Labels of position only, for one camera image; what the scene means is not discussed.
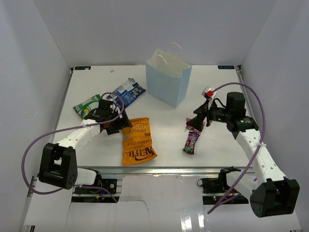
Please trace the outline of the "orange potato chip bag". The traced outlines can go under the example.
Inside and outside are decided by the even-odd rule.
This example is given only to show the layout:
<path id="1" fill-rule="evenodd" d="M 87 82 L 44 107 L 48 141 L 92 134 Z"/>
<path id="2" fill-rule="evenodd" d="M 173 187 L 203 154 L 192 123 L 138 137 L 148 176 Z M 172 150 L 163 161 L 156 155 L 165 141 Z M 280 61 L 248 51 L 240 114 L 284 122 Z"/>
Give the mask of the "orange potato chip bag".
<path id="1" fill-rule="evenodd" d="M 142 164 L 157 157 L 153 148 L 149 118 L 135 118 L 130 122 L 132 127 L 122 129 L 123 166 Z"/>

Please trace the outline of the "blue snack bag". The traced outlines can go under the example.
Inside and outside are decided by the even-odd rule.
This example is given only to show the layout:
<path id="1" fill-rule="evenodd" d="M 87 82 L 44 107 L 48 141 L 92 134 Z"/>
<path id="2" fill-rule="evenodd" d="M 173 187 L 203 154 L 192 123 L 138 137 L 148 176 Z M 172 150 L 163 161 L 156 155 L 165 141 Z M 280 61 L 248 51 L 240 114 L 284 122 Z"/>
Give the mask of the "blue snack bag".
<path id="1" fill-rule="evenodd" d="M 125 108 L 131 105 L 141 94 L 143 94 L 146 90 L 133 78 L 129 78 L 125 83 L 120 85 L 113 93 L 109 94 L 106 98 L 109 100 L 113 100 L 114 103 L 122 107 L 122 102 L 124 102 Z"/>

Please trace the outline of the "green snack bag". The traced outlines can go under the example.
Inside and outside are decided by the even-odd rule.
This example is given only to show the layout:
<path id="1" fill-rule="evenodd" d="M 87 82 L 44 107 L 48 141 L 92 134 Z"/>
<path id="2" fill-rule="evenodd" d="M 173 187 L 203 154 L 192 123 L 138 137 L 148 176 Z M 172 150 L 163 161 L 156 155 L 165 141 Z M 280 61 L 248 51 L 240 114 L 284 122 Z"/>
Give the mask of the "green snack bag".
<path id="1" fill-rule="evenodd" d="M 92 110 L 98 108 L 100 99 L 101 96 L 99 94 L 94 95 L 86 101 L 74 106 L 73 109 L 82 119 L 84 119 Z"/>

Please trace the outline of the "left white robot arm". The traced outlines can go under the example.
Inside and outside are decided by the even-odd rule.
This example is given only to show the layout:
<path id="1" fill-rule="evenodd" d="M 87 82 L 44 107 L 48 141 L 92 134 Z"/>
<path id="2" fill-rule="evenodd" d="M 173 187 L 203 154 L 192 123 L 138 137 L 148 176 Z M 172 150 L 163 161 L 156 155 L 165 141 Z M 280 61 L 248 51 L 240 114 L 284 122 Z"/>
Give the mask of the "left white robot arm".
<path id="1" fill-rule="evenodd" d="M 47 143 L 42 151 L 39 181 L 62 189 L 85 187 L 92 193 L 101 190 L 102 181 L 96 171 L 78 168 L 77 154 L 102 131 L 108 135 L 132 127 L 124 107 L 101 99 L 98 108 L 88 113 L 81 126 L 57 143 Z"/>

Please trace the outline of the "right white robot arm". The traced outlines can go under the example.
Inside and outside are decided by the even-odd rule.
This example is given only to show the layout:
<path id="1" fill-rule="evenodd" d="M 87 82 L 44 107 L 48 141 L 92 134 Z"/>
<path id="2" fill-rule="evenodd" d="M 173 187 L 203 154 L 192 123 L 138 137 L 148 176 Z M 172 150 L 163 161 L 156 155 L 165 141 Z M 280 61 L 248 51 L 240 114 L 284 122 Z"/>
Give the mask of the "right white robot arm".
<path id="1" fill-rule="evenodd" d="M 288 179 L 276 165 L 260 141 L 262 135 L 252 117 L 246 115 L 245 97 L 241 92 L 229 92 L 226 105 L 218 107 L 213 88 L 202 94 L 206 101 L 198 107 L 196 117 L 186 124 L 198 131 L 211 122 L 222 122 L 245 152 L 256 180 L 241 177 L 236 167 L 223 168 L 218 174 L 218 188 L 225 193 L 232 189 L 239 192 L 250 203 L 257 217 L 288 215 L 294 211 L 300 186 L 295 179 Z"/>

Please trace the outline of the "light blue paper bag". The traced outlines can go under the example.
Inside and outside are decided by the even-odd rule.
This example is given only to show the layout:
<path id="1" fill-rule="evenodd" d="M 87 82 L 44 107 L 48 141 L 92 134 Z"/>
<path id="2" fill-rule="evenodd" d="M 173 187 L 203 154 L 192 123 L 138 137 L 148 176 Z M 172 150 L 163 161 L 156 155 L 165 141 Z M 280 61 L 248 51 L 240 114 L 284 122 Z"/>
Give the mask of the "light blue paper bag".
<path id="1" fill-rule="evenodd" d="M 177 108 L 186 96 L 192 65 L 171 51 L 157 49 L 145 68 L 148 93 Z"/>

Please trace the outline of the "pink candy packet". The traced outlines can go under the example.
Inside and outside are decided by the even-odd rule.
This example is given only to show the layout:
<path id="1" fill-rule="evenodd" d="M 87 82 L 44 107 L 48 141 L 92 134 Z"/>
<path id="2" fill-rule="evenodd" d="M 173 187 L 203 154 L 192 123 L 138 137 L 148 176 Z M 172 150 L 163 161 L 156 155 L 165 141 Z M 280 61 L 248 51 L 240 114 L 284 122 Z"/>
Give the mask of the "pink candy packet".
<path id="1" fill-rule="evenodd" d="M 186 128 L 189 130 L 200 133 L 203 131 L 204 127 L 205 122 L 197 117 L 186 119 Z"/>

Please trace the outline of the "brown M&M's packet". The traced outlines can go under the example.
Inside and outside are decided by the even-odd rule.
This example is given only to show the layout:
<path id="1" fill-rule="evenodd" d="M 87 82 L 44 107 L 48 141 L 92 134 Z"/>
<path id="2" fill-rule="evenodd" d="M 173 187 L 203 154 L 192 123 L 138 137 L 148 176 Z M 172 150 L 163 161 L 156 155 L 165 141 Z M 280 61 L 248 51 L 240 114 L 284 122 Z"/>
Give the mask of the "brown M&M's packet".
<path id="1" fill-rule="evenodd" d="M 198 138 L 199 138 L 198 133 L 189 132 L 183 151 L 186 152 L 187 154 L 193 155 L 195 152 L 195 146 Z"/>

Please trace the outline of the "right blue table label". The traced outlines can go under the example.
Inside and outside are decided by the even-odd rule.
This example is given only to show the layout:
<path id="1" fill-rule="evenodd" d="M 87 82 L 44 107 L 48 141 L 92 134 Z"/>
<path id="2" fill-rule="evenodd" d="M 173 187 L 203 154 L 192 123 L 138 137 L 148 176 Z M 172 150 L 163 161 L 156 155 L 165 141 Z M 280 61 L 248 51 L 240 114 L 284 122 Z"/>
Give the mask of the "right blue table label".
<path id="1" fill-rule="evenodd" d="M 218 65 L 218 69 L 220 69 L 220 70 L 234 70 L 235 67 L 233 65 Z"/>

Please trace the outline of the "blue table label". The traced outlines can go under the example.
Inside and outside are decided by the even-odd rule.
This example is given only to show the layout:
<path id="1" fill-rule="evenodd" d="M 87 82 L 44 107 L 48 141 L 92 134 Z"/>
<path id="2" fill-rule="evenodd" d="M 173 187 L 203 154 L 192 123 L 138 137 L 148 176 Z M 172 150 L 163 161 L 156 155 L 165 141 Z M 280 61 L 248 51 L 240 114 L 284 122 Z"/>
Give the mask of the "blue table label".
<path id="1" fill-rule="evenodd" d="M 220 69 L 220 70 L 234 70 L 235 67 L 233 65 L 218 65 L 218 69 Z"/>
<path id="2" fill-rule="evenodd" d="M 90 70 L 91 66 L 75 66 L 74 70 Z"/>

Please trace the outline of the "left blue table label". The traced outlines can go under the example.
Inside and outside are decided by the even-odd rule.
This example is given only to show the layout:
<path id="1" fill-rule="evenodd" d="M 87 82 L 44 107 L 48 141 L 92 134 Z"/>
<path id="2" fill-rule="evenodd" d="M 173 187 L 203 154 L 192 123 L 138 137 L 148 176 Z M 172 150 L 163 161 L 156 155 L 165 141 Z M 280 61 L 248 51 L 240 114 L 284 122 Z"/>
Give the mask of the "left blue table label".
<path id="1" fill-rule="evenodd" d="M 90 70 L 91 66 L 75 66 L 74 70 Z"/>

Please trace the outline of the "aluminium front rail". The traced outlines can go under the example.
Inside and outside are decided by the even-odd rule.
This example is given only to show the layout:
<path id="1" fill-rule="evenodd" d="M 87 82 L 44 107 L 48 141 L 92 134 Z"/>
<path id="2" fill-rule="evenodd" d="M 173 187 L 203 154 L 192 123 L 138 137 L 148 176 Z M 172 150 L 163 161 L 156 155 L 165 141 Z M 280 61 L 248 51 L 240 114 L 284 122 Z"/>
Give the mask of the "aluminium front rail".
<path id="1" fill-rule="evenodd" d="M 219 173 L 223 167 L 86 167 L 102 174 L 192 174 Z"/>

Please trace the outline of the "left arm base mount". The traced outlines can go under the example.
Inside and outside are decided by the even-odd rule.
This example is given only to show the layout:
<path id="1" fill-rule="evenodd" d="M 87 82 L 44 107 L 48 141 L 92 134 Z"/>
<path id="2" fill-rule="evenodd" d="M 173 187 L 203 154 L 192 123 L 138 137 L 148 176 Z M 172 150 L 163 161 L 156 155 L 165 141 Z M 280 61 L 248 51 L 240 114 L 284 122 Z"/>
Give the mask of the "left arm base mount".
<path id="1" fill-rule="evenodd" d="M 99 179 L 97 182 L 94 183 L 93 186 L 101 187 L 106 190 L 108 190 L 111 194 L 115 194 L 117 191 L 117 179 Z M 88 188 L 81 188 L 81 187 L 75 187 L 74 194 L 106 194 L 106 192 L 103 192 L 101 189 L 88 189 Z"/>

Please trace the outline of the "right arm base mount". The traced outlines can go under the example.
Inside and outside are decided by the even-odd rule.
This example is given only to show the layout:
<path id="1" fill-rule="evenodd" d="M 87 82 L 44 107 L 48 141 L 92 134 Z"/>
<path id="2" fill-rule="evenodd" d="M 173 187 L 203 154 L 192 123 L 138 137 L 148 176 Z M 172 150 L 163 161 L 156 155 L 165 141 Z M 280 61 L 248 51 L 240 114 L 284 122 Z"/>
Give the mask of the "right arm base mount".
<path id="1" fill-rule="evenodd" d="M 216 178 L 201 178 L 197 181 L 197 185 L 203 188 L 203 193 L 224 193 L 229 190 L 226 175 L 231 172 L 240 172 L 241 169 L 235 167 L 223 168 L 220 170 Z"/>

